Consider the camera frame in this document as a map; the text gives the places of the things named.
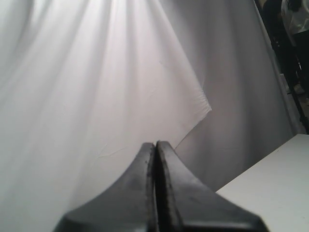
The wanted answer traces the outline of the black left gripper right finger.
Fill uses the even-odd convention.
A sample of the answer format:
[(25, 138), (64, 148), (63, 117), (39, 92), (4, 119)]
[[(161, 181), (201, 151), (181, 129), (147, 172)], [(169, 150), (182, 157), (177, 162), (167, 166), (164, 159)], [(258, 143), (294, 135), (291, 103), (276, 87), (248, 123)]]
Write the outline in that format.
[(162, 232), (264, 232), (251, 213), (204, 185), (184, 165), (170, 143), (158, 141), (155, 188)]

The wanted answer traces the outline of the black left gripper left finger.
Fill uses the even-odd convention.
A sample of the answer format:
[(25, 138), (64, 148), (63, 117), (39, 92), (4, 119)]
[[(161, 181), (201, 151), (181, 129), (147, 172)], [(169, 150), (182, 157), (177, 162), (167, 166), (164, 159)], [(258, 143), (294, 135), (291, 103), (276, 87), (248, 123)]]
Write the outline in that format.
[(66, 213), (56, 232), (153, 232), (155, 230), (152, 143), (142, 144), (126, 171), (108, 189)]

